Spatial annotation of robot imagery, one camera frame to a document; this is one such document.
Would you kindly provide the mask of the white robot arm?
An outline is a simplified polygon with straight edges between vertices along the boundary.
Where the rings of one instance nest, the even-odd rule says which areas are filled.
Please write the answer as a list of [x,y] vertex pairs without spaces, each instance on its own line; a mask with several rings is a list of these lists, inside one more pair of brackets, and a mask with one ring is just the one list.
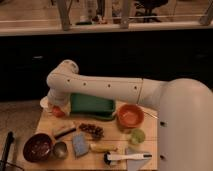
[[74,61],[64,60],[47,85],[48,101],[57,106],[82,93],[155,110],[158,171],[213,171],[213,91],[202,82],[83,76]]

